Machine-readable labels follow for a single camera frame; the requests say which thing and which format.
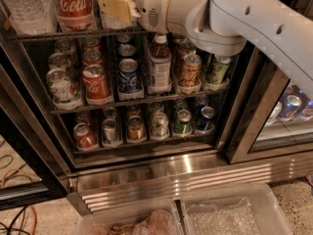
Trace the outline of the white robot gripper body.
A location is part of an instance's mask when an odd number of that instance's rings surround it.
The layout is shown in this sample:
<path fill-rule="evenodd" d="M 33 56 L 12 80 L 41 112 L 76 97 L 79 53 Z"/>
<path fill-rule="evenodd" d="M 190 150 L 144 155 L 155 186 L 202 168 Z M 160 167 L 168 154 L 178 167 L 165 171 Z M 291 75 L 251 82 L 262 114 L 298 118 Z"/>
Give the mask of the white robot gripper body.
<path fill-rule="evenodd" d="M 169 3 L 170 0 L 136 0 L 141 27 L 150 32 L 167 33 L 166 14 Z"/>

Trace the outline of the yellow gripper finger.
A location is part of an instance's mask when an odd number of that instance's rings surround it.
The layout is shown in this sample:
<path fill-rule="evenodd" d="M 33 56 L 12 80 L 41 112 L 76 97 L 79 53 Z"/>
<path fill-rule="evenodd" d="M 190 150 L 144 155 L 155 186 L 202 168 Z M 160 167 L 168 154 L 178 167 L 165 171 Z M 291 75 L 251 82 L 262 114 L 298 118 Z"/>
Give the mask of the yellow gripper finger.
<path fill-rule="evenodd" d="M 133 24 L 140 18 L 133 0 L 98 0 L 98 5 L 108 24 Z"/>

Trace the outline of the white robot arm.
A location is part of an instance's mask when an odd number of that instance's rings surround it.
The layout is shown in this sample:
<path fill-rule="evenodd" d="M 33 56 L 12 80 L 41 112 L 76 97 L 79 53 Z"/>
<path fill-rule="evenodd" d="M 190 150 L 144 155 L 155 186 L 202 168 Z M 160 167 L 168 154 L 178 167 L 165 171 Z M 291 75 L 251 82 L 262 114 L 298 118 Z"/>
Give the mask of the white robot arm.
<path fill-rule="evenodd" d="M 147 31 L 177 33 L 221 56 L 247 42 L 313 98 L 313 22 L 280 0 L 98 0 L 101 11 Z"/>

